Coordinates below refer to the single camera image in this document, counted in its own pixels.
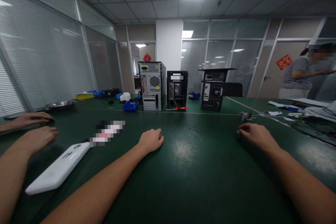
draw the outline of woman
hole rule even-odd
[[[331,74],[331,68],[321,68],[313,72],[312,63],[326,60],[335,51],[333,43],[312,45],[306,48],[300,57],[294,60],[285,70],[282,88],[279,92],[280,99],[307,98],[313,87],[312,77],[320,74]]]

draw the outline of door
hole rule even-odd
[[[278,98],[282,86],[282,78],[285,69],[280,70],[277,61],[287,54],[294,61],[300,57],[300,53],[307,47],[308,42],[277,42],[264,78],[260,98]]]

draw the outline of red decoration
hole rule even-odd
[[[288,67],[292,63],[292,59],[287,54],[285,57],[281,58],[279,61],[276,62],[280,70],[284,70],[286,67]]]
[[[143,60],[144,61],[151,61],[152,60],[152,58],[149,56],[148,52],[146,52]]]

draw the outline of hand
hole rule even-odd
[[[28,131],[20,137],[8,150],[9,151],[25,151],[30,156],[37,153],[44,146],[51,143],[58,135],[56,128],[45,126],[38,129]]]
[[[317,70],[317,74],[326,74],[328,72],[331,72],[333,69],[332,68],[321,68],[319,70]]]
[[[16,130],[37,123],[47,123],[49,122],[48,119],[52,119],[52,117],[45,112],[26,113],[11,121],[9,124],[11,124],[13,130]]]
[[[238,128],[240,133],[245,136],[250,143],[256,145],[267,154],[281,150],[271,133],[264,126],[247,123],[240,125]]]
[[[156,151],[163,144],[164,137],[162,136],[162,130],[151,129],[142,133],[138,146],[146,153]]]

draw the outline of white power bank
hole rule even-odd
[[[89,149],[89,142],[71,145],[27,187],[26,193],[33,195],[58,188]]]

